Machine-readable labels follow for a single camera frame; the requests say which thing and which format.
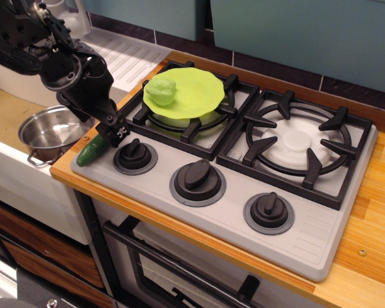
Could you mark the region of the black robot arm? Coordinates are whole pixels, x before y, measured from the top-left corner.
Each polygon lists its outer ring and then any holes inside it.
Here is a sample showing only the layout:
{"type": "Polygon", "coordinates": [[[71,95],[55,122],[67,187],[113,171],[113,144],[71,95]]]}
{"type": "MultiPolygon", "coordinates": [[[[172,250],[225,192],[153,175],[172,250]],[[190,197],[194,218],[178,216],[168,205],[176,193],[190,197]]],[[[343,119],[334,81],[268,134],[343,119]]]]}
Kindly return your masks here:
{"type": "Polygon", "coordinates": [[[105,59],[70,32],[43,1],[0,1],[0,65],[40,76],[81,121],[97,119],[96,130],[116,148],[130,130],[110,99],[114,79],[105,59]]]}

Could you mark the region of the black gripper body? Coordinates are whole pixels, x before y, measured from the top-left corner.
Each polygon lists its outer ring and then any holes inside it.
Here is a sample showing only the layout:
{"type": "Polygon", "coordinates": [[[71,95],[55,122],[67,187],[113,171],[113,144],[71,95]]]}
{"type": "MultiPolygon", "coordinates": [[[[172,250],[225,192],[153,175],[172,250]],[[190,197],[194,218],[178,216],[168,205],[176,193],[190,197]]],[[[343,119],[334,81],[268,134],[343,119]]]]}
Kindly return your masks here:
{"type": "Polygon", "coordinates": [[[60,94],[78,96],[88,114],[107,125],[116,123],[117,108],[110,99],[114,79],[101,55],[77,41],[71,53],[59,47],[40,61],[42,83],[56,93],[58,102],[60,94]]]}

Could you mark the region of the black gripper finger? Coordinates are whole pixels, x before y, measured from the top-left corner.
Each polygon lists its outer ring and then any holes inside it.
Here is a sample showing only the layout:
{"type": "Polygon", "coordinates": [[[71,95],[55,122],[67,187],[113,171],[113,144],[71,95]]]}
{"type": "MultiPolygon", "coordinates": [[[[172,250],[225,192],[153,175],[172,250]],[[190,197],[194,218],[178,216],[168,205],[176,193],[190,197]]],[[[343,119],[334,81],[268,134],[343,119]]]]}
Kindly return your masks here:
{"type": "Polygon", "coordinates": [[[81,104],[80,97],[70,94],[60,94],[59,104],[67,107],[81,122],[94,118],[88,114],[81,104]]]}
{"type": "Polygon", "coordinates": [[[113,125],[99,123],[96,130],[113,148],[117,148],[130,135],[130,127],[123,117],[120,117],[113,125]]]}

